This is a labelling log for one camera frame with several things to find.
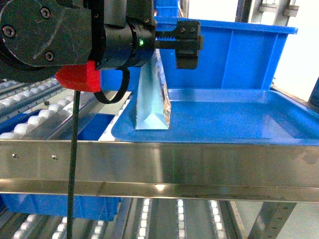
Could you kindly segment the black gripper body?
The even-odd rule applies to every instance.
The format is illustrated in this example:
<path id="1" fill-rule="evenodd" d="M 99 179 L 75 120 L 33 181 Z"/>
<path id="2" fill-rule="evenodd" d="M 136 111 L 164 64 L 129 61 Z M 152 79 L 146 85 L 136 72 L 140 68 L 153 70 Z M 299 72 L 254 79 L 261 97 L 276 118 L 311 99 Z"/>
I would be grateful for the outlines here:
<path id="1" fill-rule="evenodd" d="M 155 50 L 152 0 L 96 1 L 96 69 L 141 67 Z"/>

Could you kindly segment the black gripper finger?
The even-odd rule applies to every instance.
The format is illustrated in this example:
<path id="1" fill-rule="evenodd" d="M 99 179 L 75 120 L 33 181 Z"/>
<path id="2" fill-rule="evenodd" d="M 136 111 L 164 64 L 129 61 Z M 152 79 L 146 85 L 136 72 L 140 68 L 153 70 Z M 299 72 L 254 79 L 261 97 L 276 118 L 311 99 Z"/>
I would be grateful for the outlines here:
<path id="1" fill-rule="evenodd" d="M 156 31 L 155 48 L 175 51 L 178 69 L 196 69 L 204 37 L 197 20 L 178 20 L 171 31 Z"/>

